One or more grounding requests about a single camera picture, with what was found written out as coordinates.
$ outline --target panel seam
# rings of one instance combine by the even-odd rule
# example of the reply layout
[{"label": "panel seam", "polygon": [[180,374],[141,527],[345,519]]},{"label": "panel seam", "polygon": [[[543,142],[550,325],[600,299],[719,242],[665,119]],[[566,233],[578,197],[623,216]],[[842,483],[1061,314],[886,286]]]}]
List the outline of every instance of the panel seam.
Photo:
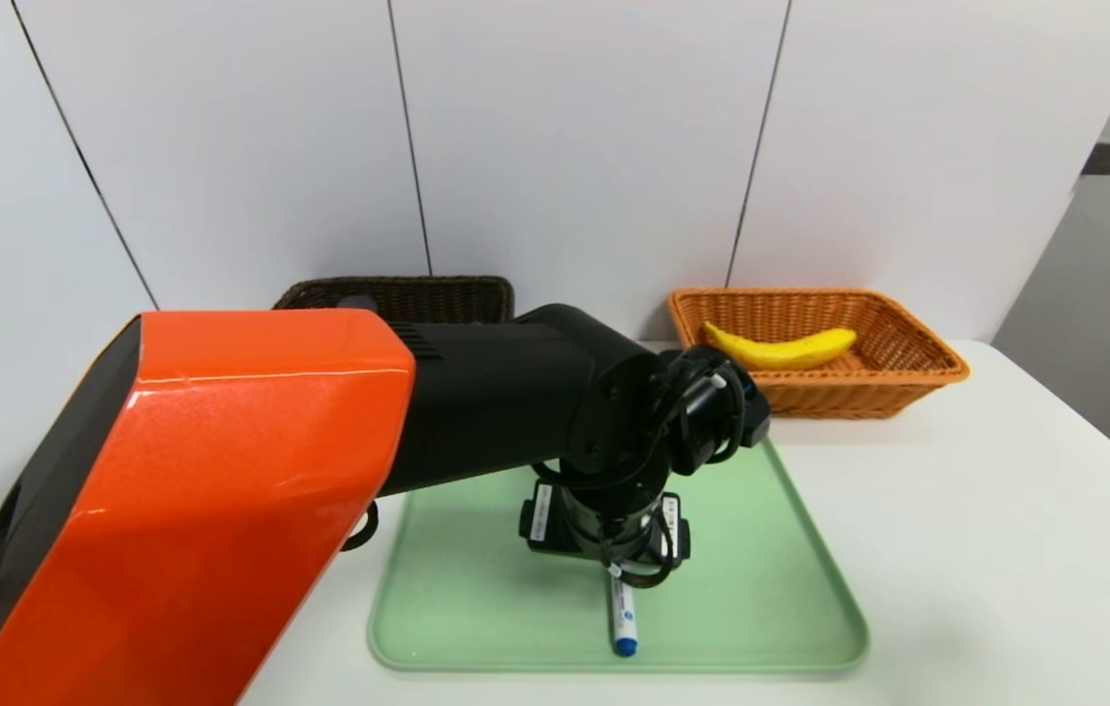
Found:
[{"label": "panel seam", "polygon": [[428,224],[425,223],[425,199],[420,189],[420,169],[416,169],[416,140],[411,132],[411,111],[407,109],[407,84],[402,75],[402,57],[398,56],[398,23],[394,21],[393,0],[385,0],[390,9],[390,37],[394,43],[394,67],[398,68],[398,94],[402,95],[402,118],[407,125],[407,151],[411,152],[411,175],[416,181],[416,210],[420,211],[420,232],[425,238],[425,264],[433,276],[433,251],[428,246]]},{"label": "panel seam", "polygon": [[111,205],[107,204],[105,196],[102,195],[102,188],[98,186],[97,178],[93,175],[93,170],[89,167],[89,160],[84,158],[83,149],[80,149],[80,141],[75,139],[75,132],[71,129],[71,122],[68,122],[67,114],[63,112],[63,104],[59,102],[58,94],[54,93],[53,84],[49,83],[49,74],[46,72],[46,65],[40,62],[40,54],[37,53],[37,47],[31,41],[31,34],[28,32],[28,26],[22,21],[22,13],[19,12],[19,4],[17,0],[10,0],[10,8],[13,9],[13,17],[19,20],[19,29],[22,30],[22,39],[28,43],[28,49],[31,52],[31,59],[37,62],[37,71],[40,71],[40,78],[46,82],[46,89],[49,90],[49,98],[54,102],[54,109],[58,111],[58,118],[63,122],[63,129],[67,129],[67,138],[71,139],[71,145],[75,148],[75,155],[80,158],[80,164],[84,165],[84,173],[89,176],[89,183],[93,184],[93,192],[97,193],[98,201],[102,202],[102,210],[105,211],[105,218],[111,221],[111,228],[114,229],[114,235],[120,239],[120,245],[123,246],[123,253],[129,256],[129,263],[132,264],[132,270],[138,273],[138,279],[141,281],[142,290],[147,291],[147,296],[150,299],[150,304],[154,309],[160,309],[159,300],[155,299],[155,293],[150,289],[150,282],[147,282],[147,276],[141,272],[141,266],[138,264],[138,259],[133,258],[132,249],[129,248],[129,241],[123,238],[123,231],[120,230],[120,224],[115,222],[114,214],[111,213]]},{"label": "panel seam", "polygon": [[765,94],[765,111],[760,115],[760,133],[756,134],[756,152],[751,157],[751,172],[747,174],[747,191],[743,194],[743,210],[738,213],[738,229],[734,233],[734,249],[729,251],[729,269],[725,272],[725,285],[734,278],[734,264],[738,259],[738,241],[743,240],[743,223],[747,220],[747,204],[751,202],[751,184],[756,181],[756,164],[760,161],[760,151],[765,142],[765,124],[769,121],[769,108],[774,104],[774,89],[778,88],[778,67],[783,65],[783,47],[786,44],[786,29],[789,28],[789,10],[795,0],[786,1],[786,13],[783,14],[783,31],[778,36],[778,54],[774,57],[774,71],[769,75],[769,92]]}]

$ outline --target white table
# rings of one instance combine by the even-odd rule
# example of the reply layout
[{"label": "white table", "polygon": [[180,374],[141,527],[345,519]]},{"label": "white table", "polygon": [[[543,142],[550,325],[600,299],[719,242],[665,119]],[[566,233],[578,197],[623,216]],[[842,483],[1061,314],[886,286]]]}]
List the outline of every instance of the white table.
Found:
[{"label": "white table", "polygon": [[869,622],[850,674],[389,670],[366,647],[401,513],[384,500],[381,531],[327,568],[241,703],[1110,706],[1110,441],[993,349],[957,349],[972,377],[895,420],[771,428]]}]

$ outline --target white label sticker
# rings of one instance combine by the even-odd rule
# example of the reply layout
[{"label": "white label sticker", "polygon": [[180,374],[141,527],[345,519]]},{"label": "white label sticker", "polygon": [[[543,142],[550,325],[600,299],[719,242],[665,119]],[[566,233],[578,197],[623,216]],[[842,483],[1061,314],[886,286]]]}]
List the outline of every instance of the white label sticker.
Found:
[{"label": "white label sticker", "polygon": [[[680,515],[680,501],[676,500],[670,495],[664,496],[664,501],[660,504],[664,510],[664,524],[668,526],[668,533],[673,536],[673,558],[680,557],[682,555],[682,536],[677,532],[677,517]],[[659,537],[660,547],[663,549],[663,557],[668,555],[668,543],[664,541],[664,537]]]},{"label": "white label sticker", "polygon": [[528,526],[528,539],[542,542],[546,539],[546,517],[551,514],[551,486],[538,485],[537,497],[534,500],[534,523]]}]

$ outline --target orange wicker basket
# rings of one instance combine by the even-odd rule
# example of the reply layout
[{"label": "orange wicker basket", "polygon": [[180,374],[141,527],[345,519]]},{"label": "orange wicker basket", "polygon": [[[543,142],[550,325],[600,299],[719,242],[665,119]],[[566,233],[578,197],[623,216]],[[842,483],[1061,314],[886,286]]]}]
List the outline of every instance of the orange wicker basket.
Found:
[{"label": "orange wicker basket", "polygon": [[953,350],[892,299],[867,290],[678,290],[668,311],[682,343],[708,343],[703,322],[753,341],[856,331],[841,357],[811,371],[751,371],[779,416],[894,416],[969,376]]}]

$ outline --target black robot arm segment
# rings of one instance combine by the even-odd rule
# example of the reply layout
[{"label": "black robot arm segment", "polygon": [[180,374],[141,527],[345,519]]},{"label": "black robot arm segment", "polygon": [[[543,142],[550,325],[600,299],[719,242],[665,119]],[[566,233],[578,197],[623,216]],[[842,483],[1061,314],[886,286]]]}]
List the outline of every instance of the black robot arm segment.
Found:
[{"label": "black robot arm segment", "polygon": [[603,474],[639,452],[660,357],[578,309],[394,331],[416,387],[382,496],[551,458]]}]

